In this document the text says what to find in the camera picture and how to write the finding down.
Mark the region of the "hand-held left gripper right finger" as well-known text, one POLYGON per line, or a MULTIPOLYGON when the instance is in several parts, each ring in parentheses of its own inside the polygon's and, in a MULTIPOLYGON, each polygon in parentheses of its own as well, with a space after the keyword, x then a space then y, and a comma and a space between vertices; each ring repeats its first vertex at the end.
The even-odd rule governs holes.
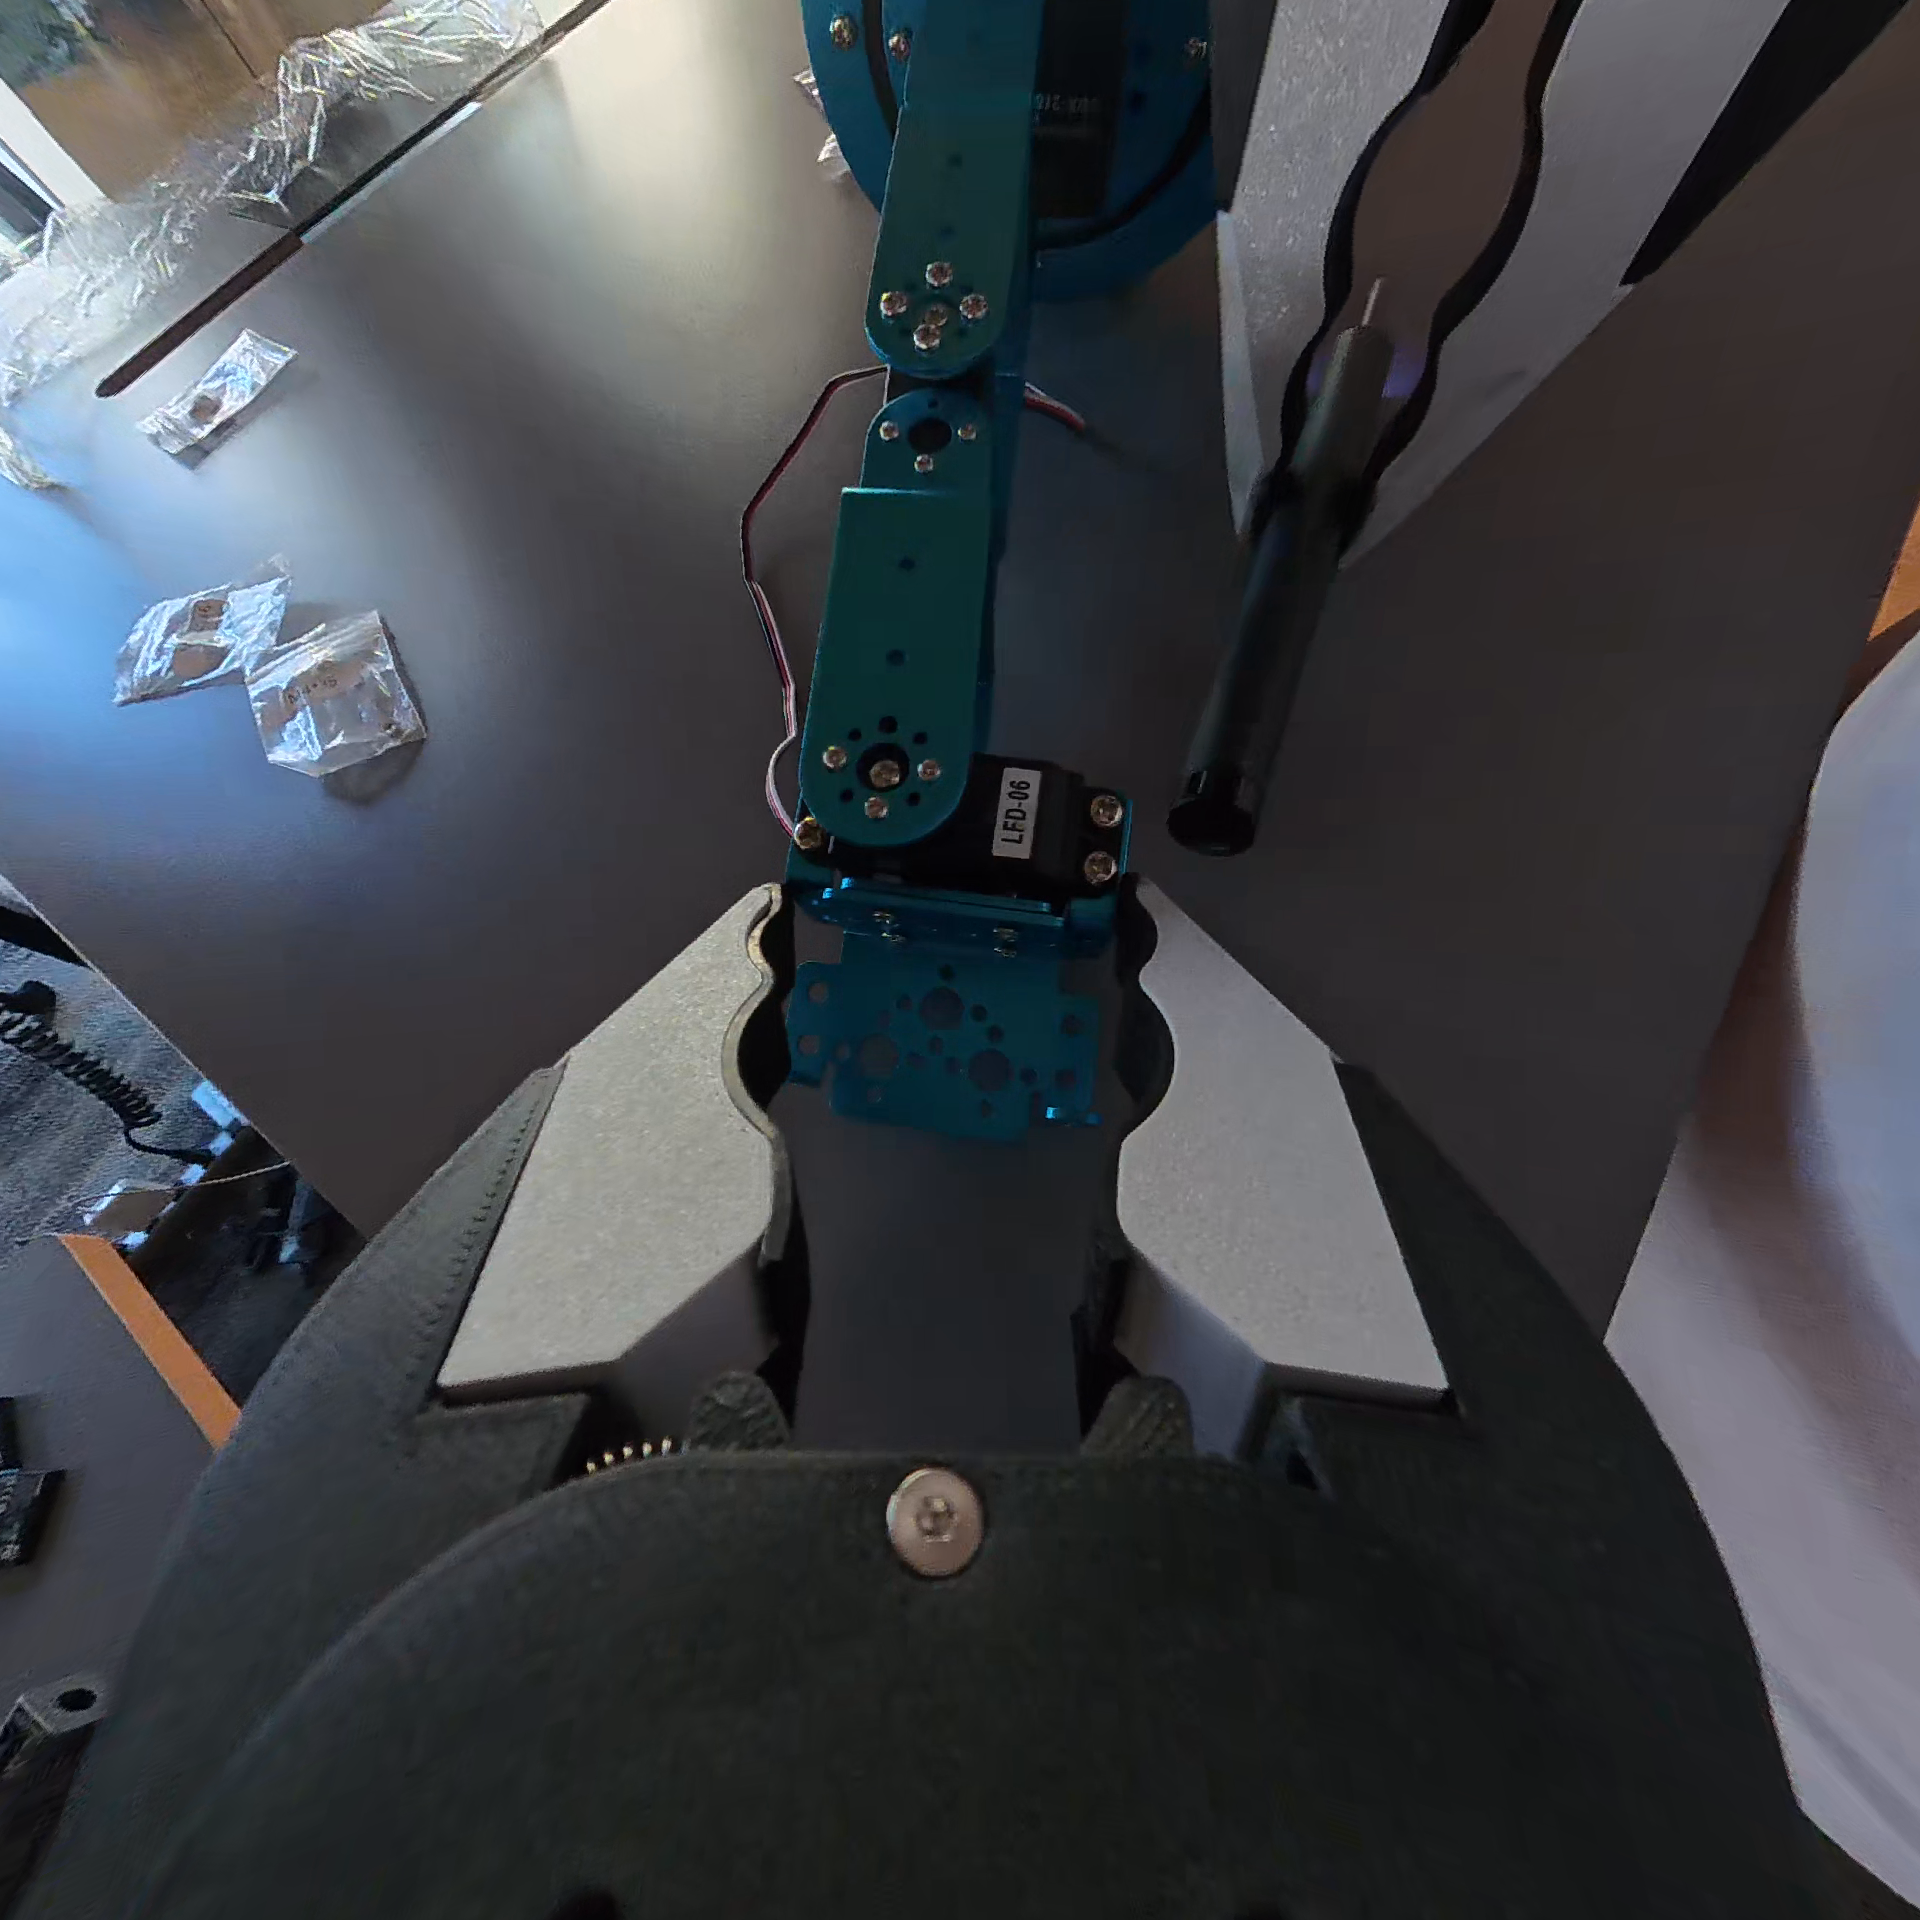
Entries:
POLYGON ((1437 1404, 1449 1381, 1335 1053, 1161 888, 1136 900, 1157 1052, 1118 1153, 1118 1355, 1188 1404, 1437 1404))

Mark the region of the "blue toy robot arm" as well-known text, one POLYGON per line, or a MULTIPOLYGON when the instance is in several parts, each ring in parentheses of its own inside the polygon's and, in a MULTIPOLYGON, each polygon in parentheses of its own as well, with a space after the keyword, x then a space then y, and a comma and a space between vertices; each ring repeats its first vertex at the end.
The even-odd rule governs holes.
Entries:
POLYGON ((1214 205, 1209 4, 805 3, 808 73, 877 211, 882 381, 839 504, 783 890, 833 960, 786 1002, 789 1077, 847 1121, 991 1142, 1097 1128, 1127 798, 991 734, 991 627, 1034 306, 1152 275, 1214 205))

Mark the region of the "grey side desk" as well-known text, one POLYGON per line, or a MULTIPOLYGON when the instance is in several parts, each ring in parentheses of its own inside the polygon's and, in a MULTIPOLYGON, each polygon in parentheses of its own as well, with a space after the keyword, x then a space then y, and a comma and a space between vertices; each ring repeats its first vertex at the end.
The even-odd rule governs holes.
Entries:
POLYGON ((26 1568, 2 1571, 2 1694, 80 1694, 126 1659, 232 1396, 108 1240, 41 1237, 2 1270, 2 1467, 62 1469, 26 1568))

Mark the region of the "crinkled clear plastic wrap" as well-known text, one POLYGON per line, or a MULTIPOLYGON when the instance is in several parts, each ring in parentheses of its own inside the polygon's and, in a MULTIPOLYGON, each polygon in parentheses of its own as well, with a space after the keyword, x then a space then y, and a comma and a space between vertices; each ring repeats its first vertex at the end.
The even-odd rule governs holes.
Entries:
POLYGON ((294 227, 384 126, 537 45, 538 4, 4 4, 4 414, 122 339, 218 220, 294 227))

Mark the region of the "person's white shirt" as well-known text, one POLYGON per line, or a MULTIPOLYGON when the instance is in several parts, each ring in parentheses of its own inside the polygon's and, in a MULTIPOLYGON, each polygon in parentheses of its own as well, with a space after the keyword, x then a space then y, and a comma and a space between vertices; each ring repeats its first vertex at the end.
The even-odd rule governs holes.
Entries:
POLYGON ((1862 650, 1609 1344, 1847 1916, 1916 1916, 1916 616, 1862 650))

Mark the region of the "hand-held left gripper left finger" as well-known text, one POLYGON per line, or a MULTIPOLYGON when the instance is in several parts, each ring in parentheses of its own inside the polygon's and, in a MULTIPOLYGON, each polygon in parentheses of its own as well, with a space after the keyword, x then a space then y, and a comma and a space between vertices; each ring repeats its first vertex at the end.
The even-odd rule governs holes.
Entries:
POLYGON ((782 914, 782 888, 748 891, 567 1052, 440 1363, 446 1400, 689 1405, 772 1353, 762 1275, 794 1201, 750 1035, 780 1014, 782 914))

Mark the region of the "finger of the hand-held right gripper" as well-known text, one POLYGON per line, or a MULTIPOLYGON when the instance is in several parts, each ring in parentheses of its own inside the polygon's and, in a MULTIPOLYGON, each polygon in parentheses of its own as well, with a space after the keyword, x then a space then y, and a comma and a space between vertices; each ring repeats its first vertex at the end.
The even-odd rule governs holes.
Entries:
POLYGON ((1440 345, 1432 396, 1382 468, 1350 562, 1389 539, 1624 299, 1640 252, 1781 20, 1770 3, 1582 4, 1542 84, 1542 157, 1514 246, 1440 345))
POLYGON ((1489 4, 1214 9, 1222 449, 1236 534, 1301 430, 1313 357, 1353 293, 1360 192, 1489 4))

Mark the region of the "clear screw bag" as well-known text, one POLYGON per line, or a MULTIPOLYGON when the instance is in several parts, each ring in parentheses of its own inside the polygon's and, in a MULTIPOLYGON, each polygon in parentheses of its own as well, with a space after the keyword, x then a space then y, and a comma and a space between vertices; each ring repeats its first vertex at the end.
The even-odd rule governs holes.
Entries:
POLYGON ((333 777, 426 739, 389 621, 374 610, 276 643, 247 668, 244 690, 257 746, 282 772, 333 777))
POLYGON ((144 414, 134 432, 169 462, 198 467, 300 360, 294 345, 242 328, 188 388, 144 414))
POLYGON ((242 682, 279 644, 290 589, 285 558, 272 555, 236 581, 146 608, 112 665, 112 704, 242 682))

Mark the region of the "black screwdriver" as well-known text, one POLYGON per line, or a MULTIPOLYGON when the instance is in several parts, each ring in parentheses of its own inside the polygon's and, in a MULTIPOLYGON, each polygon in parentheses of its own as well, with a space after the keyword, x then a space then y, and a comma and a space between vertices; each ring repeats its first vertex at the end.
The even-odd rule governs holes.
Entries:
POLYGON ((1169 840, 1200 858, 1236 858, 1258 833, 1288 718, 1338 565, 1375 498, 1396 348, 1375 320, 1370 276, 1353 324, 1311 342, 1287 404, 1284 450, 1250 521, 1250 558, 1228 653, 1168 808, 1169 840))

